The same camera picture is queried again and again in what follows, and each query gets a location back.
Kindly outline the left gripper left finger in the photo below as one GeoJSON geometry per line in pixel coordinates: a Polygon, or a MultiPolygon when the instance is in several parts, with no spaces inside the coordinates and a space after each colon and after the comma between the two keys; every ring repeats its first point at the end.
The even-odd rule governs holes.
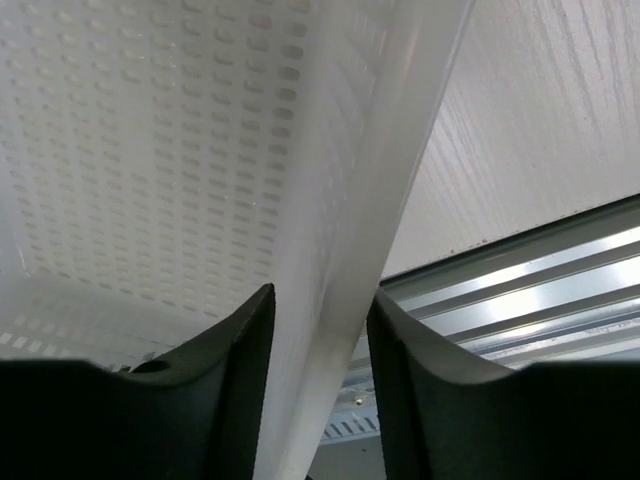
{"type": "Polygon", "coordinates": [[[275,313],[266,284],[129,372],[84,360],[4,361],[2,477],[251,478],[275,313]]]}

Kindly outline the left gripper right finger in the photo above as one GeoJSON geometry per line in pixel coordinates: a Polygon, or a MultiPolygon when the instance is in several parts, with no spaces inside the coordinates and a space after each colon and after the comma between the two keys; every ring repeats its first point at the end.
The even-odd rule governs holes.
{"type": "Polygon", "coordinates": [[[635,479],[639,366],[513,370],[449,341],[383,291],[367,316],[390,479],[635,479]]]}

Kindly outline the white plastic basket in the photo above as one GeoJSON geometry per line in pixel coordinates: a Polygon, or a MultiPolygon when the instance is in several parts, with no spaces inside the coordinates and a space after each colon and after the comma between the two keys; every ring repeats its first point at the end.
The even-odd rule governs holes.
{"type": "Polygon", "coordinates": [[[275,288],[253,476],[301,479],[470,1],[5,1],[1,365],[129,372],[275,288]]]}

